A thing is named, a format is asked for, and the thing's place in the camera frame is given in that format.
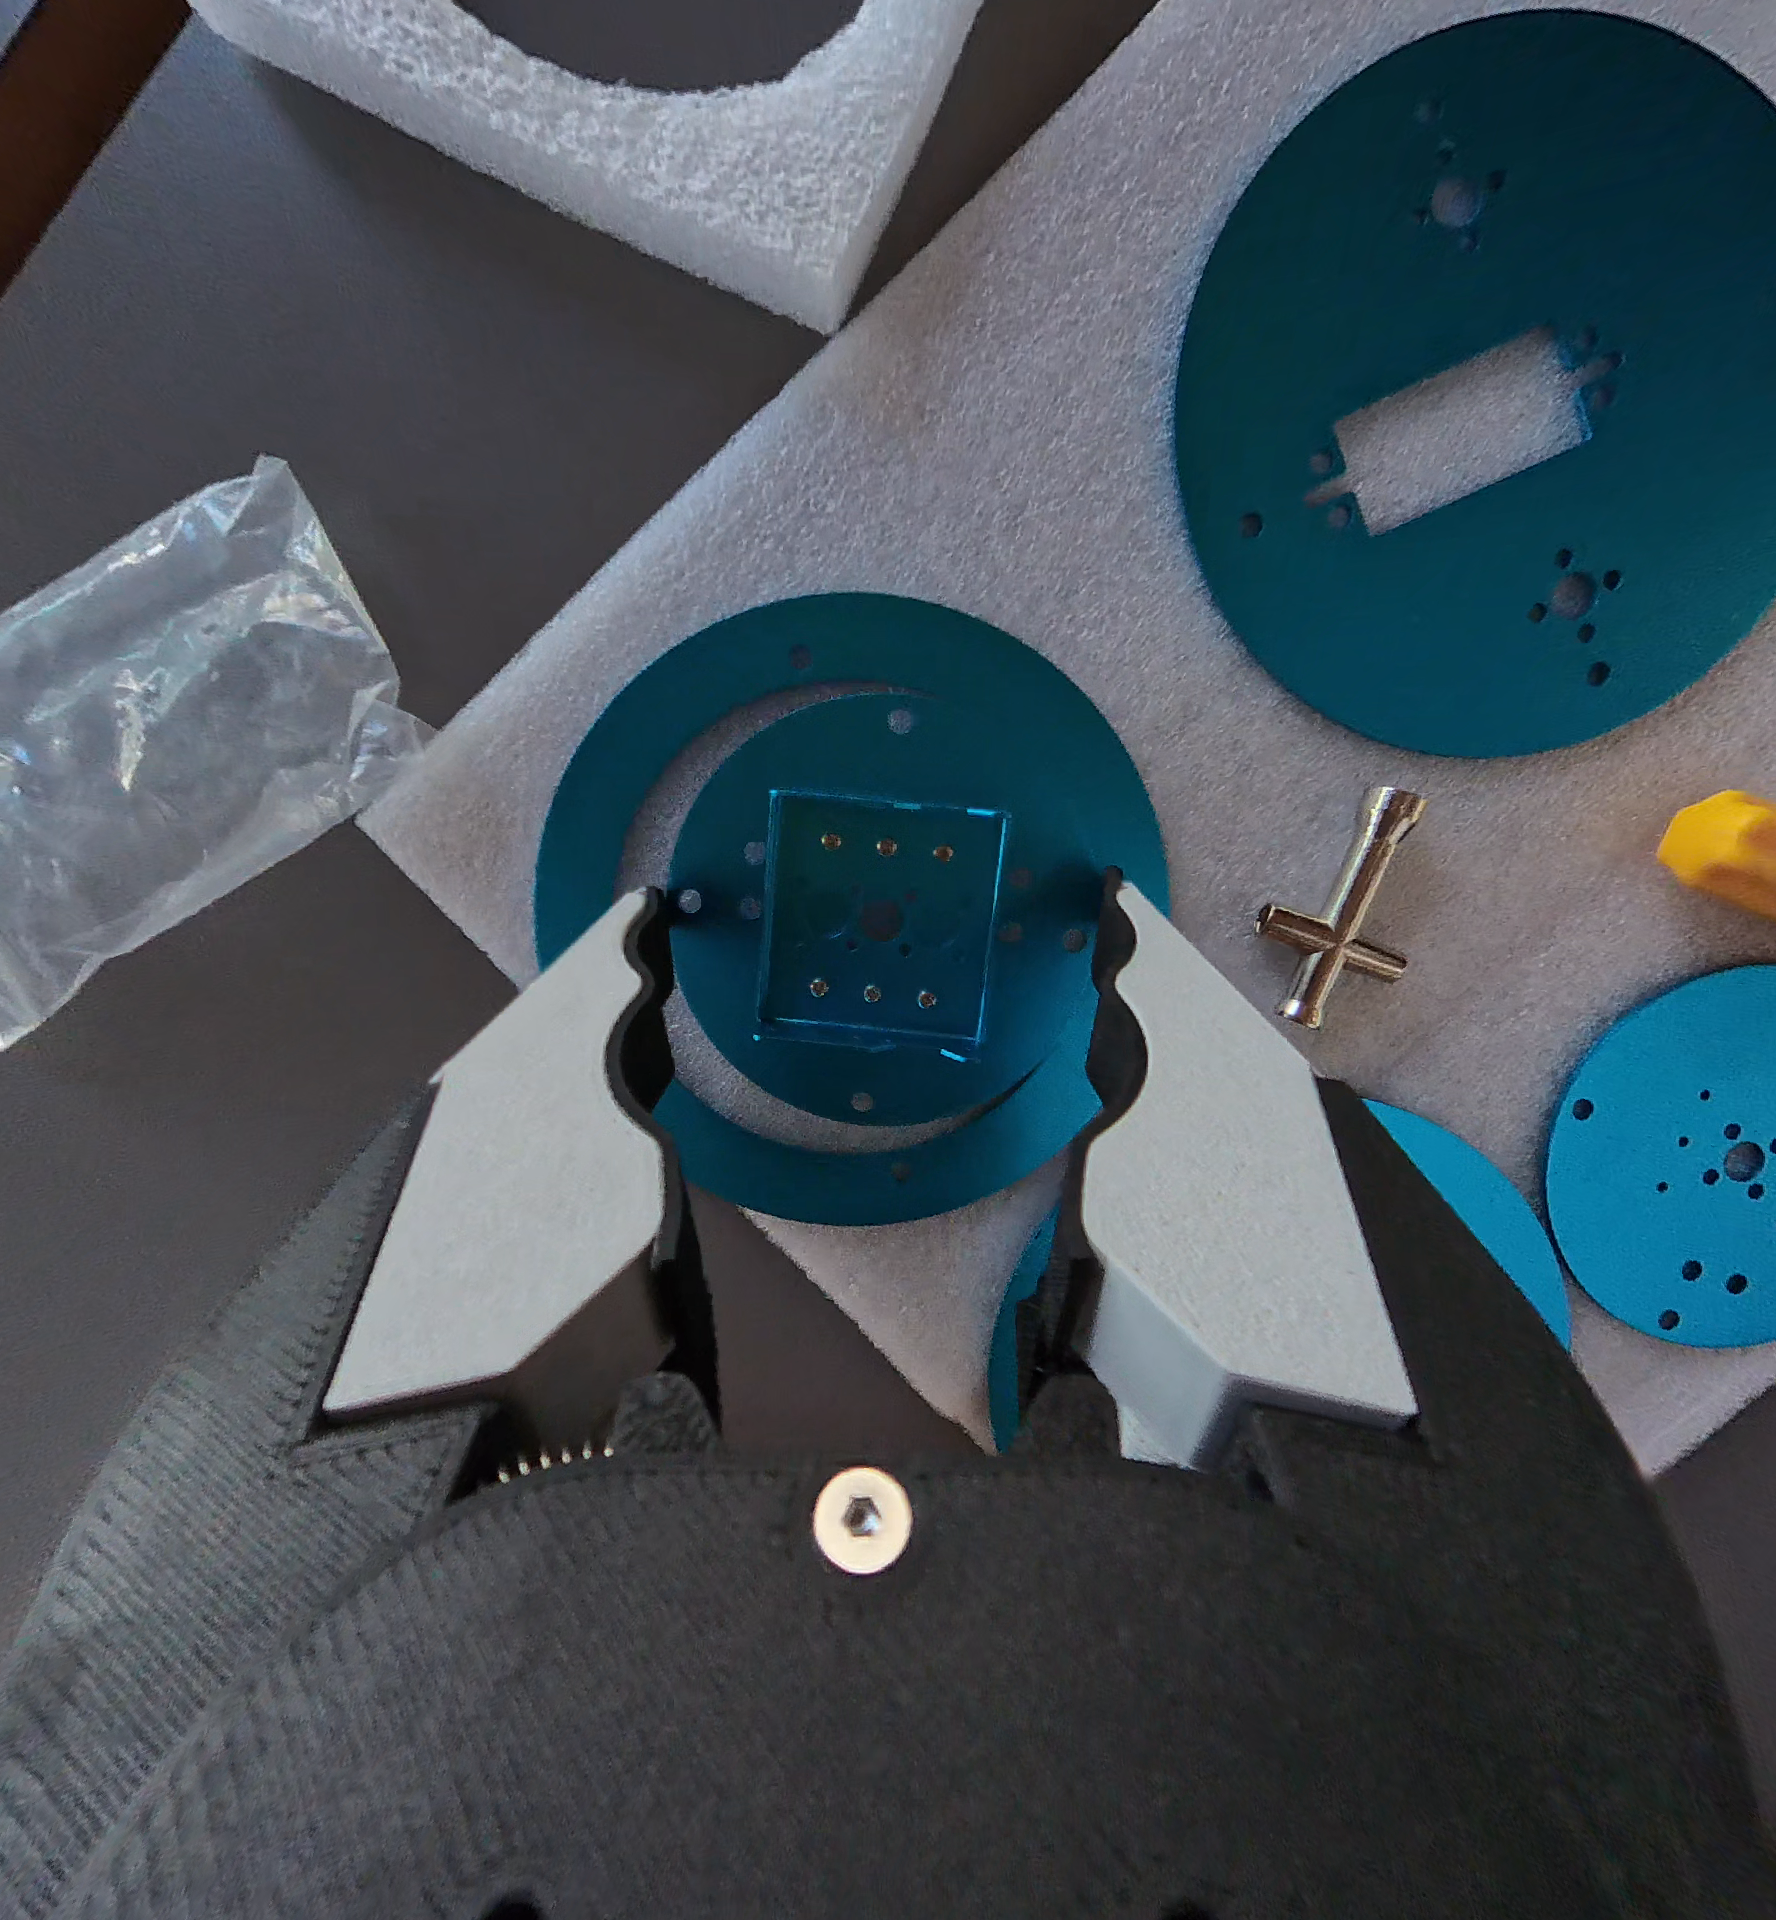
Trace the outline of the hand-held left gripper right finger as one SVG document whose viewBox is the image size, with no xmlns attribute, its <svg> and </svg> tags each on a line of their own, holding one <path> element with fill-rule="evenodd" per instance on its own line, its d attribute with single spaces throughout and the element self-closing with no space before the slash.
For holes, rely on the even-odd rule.
<svg viewBox="0 0 1776 1920">
<path fill-rule="evenodd" d="M 1128 1452 L 1202 1469 L 1253 1407 L 1419 1409 L 1307 1060 L 1107 870 L 1085 1069 L 1035 1292 L 1035 1393 L 1089 1371 Z"/>
</svg>

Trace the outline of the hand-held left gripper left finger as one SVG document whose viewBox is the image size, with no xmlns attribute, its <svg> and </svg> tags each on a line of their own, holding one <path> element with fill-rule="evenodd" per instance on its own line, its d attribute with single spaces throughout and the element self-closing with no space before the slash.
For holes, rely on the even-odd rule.
<svg viewBox="0 0 1776 1920">
<path fill-rule="evenodd" d="M 669 903 L 621 895 L 437 1076 L 322 1413 L 498 1404 L 540 1442 L 605 1442 L 635 1399 L 698 1404 L 717 1342 L 662 1006 Z"/>
</svg>

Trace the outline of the small blue perforated disc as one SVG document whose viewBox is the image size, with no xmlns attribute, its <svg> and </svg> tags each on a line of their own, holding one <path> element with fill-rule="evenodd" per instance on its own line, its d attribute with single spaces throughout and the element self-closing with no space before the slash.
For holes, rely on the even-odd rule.
<svg viewBox="0 0 1776 1920">
<path fill-rule="evenodd" d="M 1687 1346 L 1776 1339 L 1776 965 L 1702 973 L 1618 1020 L 1547 1136 L 1581 1289 Z"/>
<path fill-rule="evenodd" d="M 977 1054 L 934 1044 L 797 1040 L 757 1020 L 773 789 L 1009 817 Z M 1089 997 L 1085 940 L 1104 864 L 1136 849 L 1134 764 L 1082 695 L 851 693 L 781 715 L 736 748 L 692 803 L 669 862 L 695 911 L 674 935 L 684 1003 L 731 1064 L 811 1115 L 917 1125 L 1016 1087 Z"/>
</svg>

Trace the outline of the metal cross wrench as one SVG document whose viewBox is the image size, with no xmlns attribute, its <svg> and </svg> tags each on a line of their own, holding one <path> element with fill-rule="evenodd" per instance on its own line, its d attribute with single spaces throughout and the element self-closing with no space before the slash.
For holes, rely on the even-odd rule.
<svg viewBox="0 0 1776 1920">
<path fill-rule="evenodd" d="M 1300 956 L 1300 968 L 1278 1002 L 1278 1016 L 1316 1030 L 1345 973 L 1366 973 L 1383 984 L 1392 984 L 1406 973 L 1408 959 L 1368 940 L 1363 922 L 1381 893 L 1395 849 L 1421 822 L 1424 812 L 1427 799 L 1416 790 L 1371 785 L 1324 912 L 1302 912 L 1278 903 L 1267 903 L 1257 912 L 1257 935 L 1287 946 Z"/>
</svg>

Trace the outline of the blue square metal bracket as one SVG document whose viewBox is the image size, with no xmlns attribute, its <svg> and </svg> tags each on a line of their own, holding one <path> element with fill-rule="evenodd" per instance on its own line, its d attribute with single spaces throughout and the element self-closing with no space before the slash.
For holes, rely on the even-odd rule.
<svg viewBox="0 0 1776 1920">
<path fill-rule="evenodd" d="M 980 1051 L 1009 813 L 773 789 L 757 1020 Z"/>
</svg>

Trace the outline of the dark desk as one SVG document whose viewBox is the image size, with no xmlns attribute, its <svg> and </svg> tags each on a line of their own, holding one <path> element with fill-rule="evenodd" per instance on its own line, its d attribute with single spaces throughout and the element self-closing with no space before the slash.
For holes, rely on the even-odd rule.
<svg viewBox="0 0 1776 1920">
<path fill-rule="evenodd" d="M 1776 925 L 1655 857 L 1717 789 L 1776 802 L 1776 600 L 1657 713 L 1501 761 L 1389 750 L 1288 696 L 1197 567 L 1179 334 L 1240 190 L 1342 81 L 1508 5 L 998 5 L 945 108 L 995 140 L 953 216 L 871 266 L 828 339 L 549 209 L 190 19 L 0 306 L 0 610 L 116 534 L 285 459 L 393 652 L 465 715 L 374 818 L 494 840 L 610 684 L 766 595 L 927 594 L 1079 677 L 1151 785 L 1170 917 L 1240 985 L 1354 799 L 1419 775 L 1383 889 L 1408 984 L 1305 1044 L 1539 1187 L 1552 1100 L 1637 999 L 1776 959 Z M 514 980 L 346 823 L 102 965 L 0 1049 L 0 1687 L 155 1382 Z"/>
</svg>

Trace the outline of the crumpled clear plastic bag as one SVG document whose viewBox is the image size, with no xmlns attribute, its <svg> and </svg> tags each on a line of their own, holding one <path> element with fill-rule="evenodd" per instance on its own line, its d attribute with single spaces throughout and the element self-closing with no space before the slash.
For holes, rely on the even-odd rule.
<svg viewBox="0 0 1776 1920">
<path fill-rule="evenodd" d="M 263 454 L 0 613 L 0 1049 L 375 802 L 431 728 Z"/>
</svg>

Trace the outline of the large blue slotted disc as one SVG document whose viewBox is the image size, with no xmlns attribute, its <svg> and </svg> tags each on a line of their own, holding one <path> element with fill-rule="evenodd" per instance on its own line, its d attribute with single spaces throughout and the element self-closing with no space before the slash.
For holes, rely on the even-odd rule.
<svg viewBox="0 0 1776 1920">
<path fill-rule="evenodd" d="M 1518 339 L 1579 443 L 1372 530 L 1342 420 Z M 1324 718 L 1481 758 L 1663 706 L 1776 597 L 1776 103 L 1608 13 L 1376 60 L 1225 218 L 1174 460 L 1215 604 Z"/>
</svg>

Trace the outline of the white foam sheet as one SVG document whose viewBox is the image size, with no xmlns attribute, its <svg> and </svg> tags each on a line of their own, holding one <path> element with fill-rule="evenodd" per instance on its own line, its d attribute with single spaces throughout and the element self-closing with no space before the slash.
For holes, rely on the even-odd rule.
<svg viewBox="0 0 1776 1920">
<path fill-rule="evenodd" d="M 1643 1469 L 1776 1382 L 1776 5 L 1156 5 L 437 737 L 379 842 L 525 989 L 325 1409 L 582 1432 L 683 1191 L 942 1409 L 1408 1428 L 1372 1191 L 1526 1164 Z"/>
</svg>

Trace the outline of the yellow-handled screwdriver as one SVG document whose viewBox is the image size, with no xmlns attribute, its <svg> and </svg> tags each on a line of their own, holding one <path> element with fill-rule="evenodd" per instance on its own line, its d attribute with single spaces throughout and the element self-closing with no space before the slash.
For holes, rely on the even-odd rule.
<svg viewBox="0 0 1776 1920">
<path fill-rule="evenodd" d="M 1776 922 L 1776 803 L 1716 790 L 1670 818 L 1657 860 L 1683 884 Z"/>
</svg>

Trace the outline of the white foam frame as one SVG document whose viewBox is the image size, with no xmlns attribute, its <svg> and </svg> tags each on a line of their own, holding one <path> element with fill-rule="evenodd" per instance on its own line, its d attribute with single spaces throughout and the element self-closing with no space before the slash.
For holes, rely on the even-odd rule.
<svg viewBox="0 0 1776 1920">
<path fill-rule="evenodd" d="M 980 13 L 865 1 L 781 79 L 601 83 L 451 1 L 196 1 L 238 50 L 769 312 L 842 327 Z"/>
</svg>

